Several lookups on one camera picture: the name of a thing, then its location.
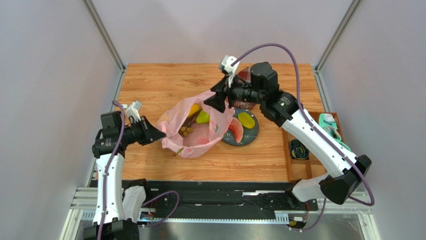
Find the fake watermelon slice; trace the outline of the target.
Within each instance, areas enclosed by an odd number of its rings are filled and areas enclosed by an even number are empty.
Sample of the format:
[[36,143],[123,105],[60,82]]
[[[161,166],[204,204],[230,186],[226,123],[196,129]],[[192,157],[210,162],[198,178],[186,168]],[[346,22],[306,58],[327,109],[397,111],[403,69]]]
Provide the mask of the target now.
[[228,129],[232,132],[235,142],[239,144],[244,136],[244,128],[241,122],[237,118],[233,117]]

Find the yellow green fake mango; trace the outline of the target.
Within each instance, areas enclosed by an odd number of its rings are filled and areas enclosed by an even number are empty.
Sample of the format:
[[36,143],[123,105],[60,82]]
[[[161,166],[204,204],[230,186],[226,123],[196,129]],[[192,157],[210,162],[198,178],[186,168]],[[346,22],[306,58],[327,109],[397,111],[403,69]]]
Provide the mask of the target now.
[[247,129],[253,129],[256,126],[255,119],[247,112],[240,112],[237,115],[237,118],[242,124],[242,126]]

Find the fake grape bunch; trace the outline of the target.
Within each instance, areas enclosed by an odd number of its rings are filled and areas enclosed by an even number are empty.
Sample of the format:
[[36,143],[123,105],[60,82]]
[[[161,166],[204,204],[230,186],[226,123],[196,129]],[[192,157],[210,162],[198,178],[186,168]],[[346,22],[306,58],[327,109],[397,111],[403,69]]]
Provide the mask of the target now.
[[186,138],[189,134],[191,134],[194,130],[193,130],[193,125],[196,123],[196,119],[195,118],[187,118],[184,123],[182,124],[182,126],[180,127],[180,129],[178,130],[178,133]]

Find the pink plastic bag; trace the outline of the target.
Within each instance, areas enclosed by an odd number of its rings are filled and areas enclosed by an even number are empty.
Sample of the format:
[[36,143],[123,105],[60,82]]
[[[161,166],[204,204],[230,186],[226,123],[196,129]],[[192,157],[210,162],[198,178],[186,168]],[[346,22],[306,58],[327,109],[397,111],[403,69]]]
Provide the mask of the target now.
[[[157,121],[156,127],[166,134],[161,140],[162,147],[176,153],[181,158],[197,158],[220,142],[229,129],[234,117],[234,109],[227,108],[223,113],[204,104],[204,100],[214,95],[205,91],[180,100],[174,107],[166,110]],[[179,134],[180,128],[188,118],[191,107],[197,104],[209,114],[207,123],[194,123],[188,136]]]

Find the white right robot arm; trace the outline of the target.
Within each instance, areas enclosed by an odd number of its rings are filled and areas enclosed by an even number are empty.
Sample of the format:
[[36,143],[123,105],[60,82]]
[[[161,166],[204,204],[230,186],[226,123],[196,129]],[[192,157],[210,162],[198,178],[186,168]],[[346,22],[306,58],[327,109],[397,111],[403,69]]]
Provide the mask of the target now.
[[342,205],[354,199],[352,193],[365,182],[372,164],[368,156],[356,155],[321,128],[296,97],[280,89],[278,73],[268,62],[251,66],[249,83],[238,82],[237,63],[220,63],[218,68],[224,77],[204,104],[221,113],[235,101],[258,104],[265,118],[296,137],[325,167],[325,174],[299,180],[286,190],[290,204],[326,198]]

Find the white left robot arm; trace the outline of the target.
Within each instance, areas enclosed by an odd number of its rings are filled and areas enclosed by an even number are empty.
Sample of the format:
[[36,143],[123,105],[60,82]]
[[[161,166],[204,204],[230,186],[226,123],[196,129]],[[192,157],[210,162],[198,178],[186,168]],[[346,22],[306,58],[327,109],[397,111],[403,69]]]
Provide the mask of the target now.
[[125,125],[120,111],[103,113],[92,152],[97,166],[97,202],[92,226],[84,229],[85,240],[138,240],[138,219],[147,198],[147,180],[123,186],[125,151],[129,145],[142,146],[166,137],[144,116]]

